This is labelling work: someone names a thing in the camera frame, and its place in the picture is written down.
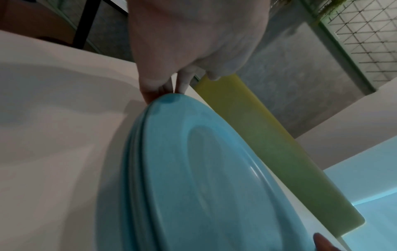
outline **gray wall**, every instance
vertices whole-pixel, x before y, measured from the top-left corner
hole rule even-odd
[[[325,169],[396,135],[397,79],[394,79],[297,141]]]
[[[270,21],[238,75],[293,137],[364,97],[362,80],[299,1]]]

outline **wire grid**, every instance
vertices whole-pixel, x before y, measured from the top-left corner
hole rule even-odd
[[[328,3],[309,5],[319,13]],[[397,0],[347,0],[322,22],[376,88],[397,77]]]

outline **blue plate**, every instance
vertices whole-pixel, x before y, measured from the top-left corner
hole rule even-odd
[[[129,167],[140,249],[315,250],[261,160],[210,108],[170,94],[140,123],[140,144],[130,151],[139,162]]]

